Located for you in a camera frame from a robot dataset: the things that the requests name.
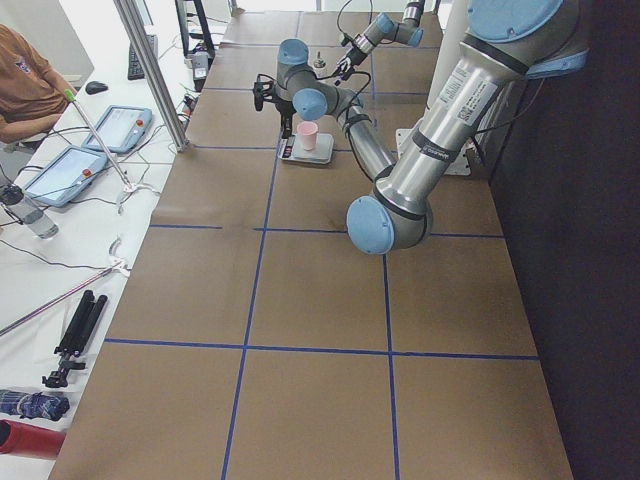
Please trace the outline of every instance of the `person's arm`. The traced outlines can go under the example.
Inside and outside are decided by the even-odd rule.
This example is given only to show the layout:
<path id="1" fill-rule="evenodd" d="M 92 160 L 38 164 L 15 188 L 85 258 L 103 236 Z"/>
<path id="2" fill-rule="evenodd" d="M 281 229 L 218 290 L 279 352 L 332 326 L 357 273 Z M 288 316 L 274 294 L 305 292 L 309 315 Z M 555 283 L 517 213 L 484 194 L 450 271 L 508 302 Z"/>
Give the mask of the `person's arm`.
<path id="1" fill-rule="evenodd" d="M 47 70 L 42 76 L 46 82 L 55 88 L 57 91 L 64 95 L 65 90 L 71 90 L 74 95 L 77 93 L 76 89 L 67 82 L 62 75 L 56 72 L 53 68 Z"/>
<path id="2" fill-rule="evenodd" d="M 0 122 L 0 142 L 11 143 L 28 138 L 36 133 L 47 132 L 53 128 L 60 116 L 60 113 L 55 113 L 34 120 L 22 120 L 12 123 Z"/>

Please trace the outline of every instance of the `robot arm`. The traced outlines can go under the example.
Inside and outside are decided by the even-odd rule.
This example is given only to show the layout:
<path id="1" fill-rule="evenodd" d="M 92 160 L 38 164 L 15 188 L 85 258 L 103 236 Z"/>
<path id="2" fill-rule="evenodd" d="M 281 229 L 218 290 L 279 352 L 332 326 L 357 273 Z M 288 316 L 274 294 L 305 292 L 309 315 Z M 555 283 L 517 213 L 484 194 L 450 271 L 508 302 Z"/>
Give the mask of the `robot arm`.
<path id="1" fill-rule="evenodd" d="M 470 0 L 461 59 L 397 163 L 354 104 L 353 92 L 319 82 L 307 64 L 304 43 L 282 43 L 271 94 L 304 120 L 333 115 L 373 181 L 371 193 L 355 200 L 347 213 L 349 236 L 360 250 L 384 254 L 428 235 L 433 223 L 429 193 L 508 82 L 528 74 L 570 73 L 584 65 L 586 21 L 580 7 L 580 0 Z"/>
<path id="2" fill-rule="evenodd" d="M 393 21 L 386 13 L 381 13 L 355 38 L 343 34 L 341 45 L 344 47 L 351 43 L 351 48 L 338 61 L 336 73 L 347 80 L 353 74 L 354 67 L 360 65 L 383 40 L 417 47 L 423 35 L 423 30 L 419 28 L 423 12 L 424 0 L 409 2 L 400 23 Z"/>

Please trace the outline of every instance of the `blue umbrella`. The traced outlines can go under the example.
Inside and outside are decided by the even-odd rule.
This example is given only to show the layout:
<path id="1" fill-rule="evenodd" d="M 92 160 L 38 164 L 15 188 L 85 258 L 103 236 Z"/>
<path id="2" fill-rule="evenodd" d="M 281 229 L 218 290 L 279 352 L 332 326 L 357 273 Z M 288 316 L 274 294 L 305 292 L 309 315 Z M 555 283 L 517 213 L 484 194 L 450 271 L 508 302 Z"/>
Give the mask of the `blue umbrella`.
<path id="1" fill-rule="evenodd" d="M 52 397 L 43 393 L 22 393 L 0 390 L 0 412 L 26 418 L 60 420 L 69 410 L 69 400 L 63 396 Z"/>

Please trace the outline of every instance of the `water bottle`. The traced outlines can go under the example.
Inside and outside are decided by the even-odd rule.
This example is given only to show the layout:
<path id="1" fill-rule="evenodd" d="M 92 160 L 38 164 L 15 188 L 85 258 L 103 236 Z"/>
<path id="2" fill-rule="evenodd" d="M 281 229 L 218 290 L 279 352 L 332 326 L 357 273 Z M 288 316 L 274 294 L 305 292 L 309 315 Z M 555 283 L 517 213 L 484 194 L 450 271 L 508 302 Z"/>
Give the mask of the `water bottle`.
<path id="1" fill-rule="evenodd" d="M 58 226 L 17 185 L 0 187 L 0 202 L 40 238 L 53 237 Z"/>

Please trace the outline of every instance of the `black wall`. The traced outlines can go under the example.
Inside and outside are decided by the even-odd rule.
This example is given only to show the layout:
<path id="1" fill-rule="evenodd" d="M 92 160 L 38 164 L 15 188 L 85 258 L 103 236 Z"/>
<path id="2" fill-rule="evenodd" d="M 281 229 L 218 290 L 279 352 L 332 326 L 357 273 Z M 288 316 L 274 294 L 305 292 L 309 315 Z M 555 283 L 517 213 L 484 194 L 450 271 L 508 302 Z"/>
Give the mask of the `black wall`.
<path id="1" fill-rule="evenodd" d="M 637 480 L 640 2 L 594 1 L 590 46 L 513 125 L 491 187 L 574 476 Z"/>

